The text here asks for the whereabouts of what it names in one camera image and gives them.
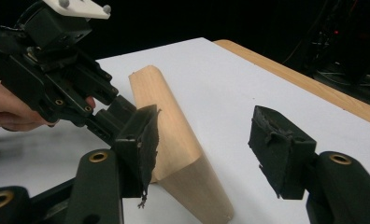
light brown wooden block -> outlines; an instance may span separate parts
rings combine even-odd
[[[234,209],[163,74],[149,65],[129,78],[137,108],[161,109],[154,180],[202,223],[227,223]]]

white tabletop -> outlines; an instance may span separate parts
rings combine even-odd
[[[369,122],[204,38],[99,63],[131,102],[128,76],[149,64],[162,71],[234,206],[230,223],[308,223],[307,194],[302,201],[278,199],[248,146],[256,105],[277,110],[308,133],[317,153],[348,154],[370,174]],[[0,187],[24,186],[35,196],[75,176],[80,157],[98,148],[109,146],[68,121],[28,133],[0,130]],[[125,223],[198,223],[156,184],[149,186],[145,209],[136,207],[139,199],[123,203]]]

